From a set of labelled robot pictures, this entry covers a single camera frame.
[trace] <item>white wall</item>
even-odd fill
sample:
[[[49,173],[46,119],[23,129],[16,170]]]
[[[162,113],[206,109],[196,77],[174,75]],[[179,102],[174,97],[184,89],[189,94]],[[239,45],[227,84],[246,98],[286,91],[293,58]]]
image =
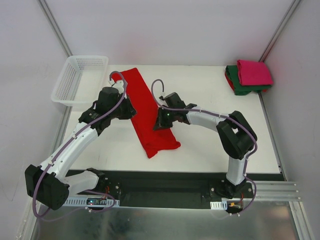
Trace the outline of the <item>white wall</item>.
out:
[[[292,0],[47,0],[74,55],[120,65],[259,60]]]
[[[305,0],[267,58],[275,85],[263,99],[288,179],[320,239],[320,1]]]
[[[36,0],[0,1],[0,239],[16,239],[24,171],[47,158],[63,106],[50,94],[67,58]]]

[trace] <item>stack of folded cloth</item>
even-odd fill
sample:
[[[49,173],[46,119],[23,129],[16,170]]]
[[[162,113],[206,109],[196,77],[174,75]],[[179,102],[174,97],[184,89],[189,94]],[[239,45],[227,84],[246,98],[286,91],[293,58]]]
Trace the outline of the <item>stack of folded cloth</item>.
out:
[[[235,95],[243,96],[254,91],[265,92],[273,85],[267,66],[263,62],[238,60],[237,65],[225,68],[225,78]]]

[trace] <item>red fabric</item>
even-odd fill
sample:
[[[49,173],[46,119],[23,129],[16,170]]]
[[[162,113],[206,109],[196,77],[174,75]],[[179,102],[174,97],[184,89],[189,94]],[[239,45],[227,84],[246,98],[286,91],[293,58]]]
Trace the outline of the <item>red fabric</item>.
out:
[[[236,65],[242,86],[274,84],[269,69],[263,62],[238,60]]]
[[[232,90],[233,90],[233,91],[235,91],[235,86],[234,86],[233,82],[228,78],[228,76],[227,76],[227,73],[226,73],[226,72],[224,73],[224,76],[225,76],[225,78],[226,78],[226,80],[227,80],[228,84],[229,84],[229,85],[230,85],[230,87],[232,88]]]
[[[158,105],[137,68],[121,72],[127,81],[126,93],[137,114],[131,118],[135,132],[150,159],[160,150],[173,150],[181,146],[170,129],[153,131],[158,115]],[[121,80],[114,74],[112,79]]]

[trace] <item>plastic laundry basket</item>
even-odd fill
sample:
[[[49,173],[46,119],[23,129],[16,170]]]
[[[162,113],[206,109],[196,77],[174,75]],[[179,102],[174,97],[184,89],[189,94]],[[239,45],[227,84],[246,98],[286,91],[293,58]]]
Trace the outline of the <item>plastic laundry basket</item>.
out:
[[[98,99],[108,60],[106,56],[95,55],[68,57],[51,94],[51,100],[72,107],[92,104]]]

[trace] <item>white table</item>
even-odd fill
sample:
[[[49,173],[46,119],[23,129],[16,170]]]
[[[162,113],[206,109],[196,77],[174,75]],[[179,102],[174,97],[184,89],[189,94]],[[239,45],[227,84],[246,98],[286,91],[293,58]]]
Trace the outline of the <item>white table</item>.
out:
[[[258,151],[250,158],[248,173],[278,174],[279,168],[265,121],[259,96],[250,93],[235,96],[228,85],[224,66],[163,66],[110,65],[112,71],[137,67],[144,81],[151,87],[155,79],[162,79],[165,93],[177,92],[186,104],[219,113],[242,112],[258,137]],[[160,96],[161,85],[155,93]],[[85,109],[73,109],[65,135],[68,136]],[[89,145],[71,169],[95,168],[112,171],[164,172],[227,172],[228,155],[218,134],[212,130],[175,122],[171,129],[181,147],[159,151],[151,159],[142,148],[130,120],[114,119],[98,139]]]

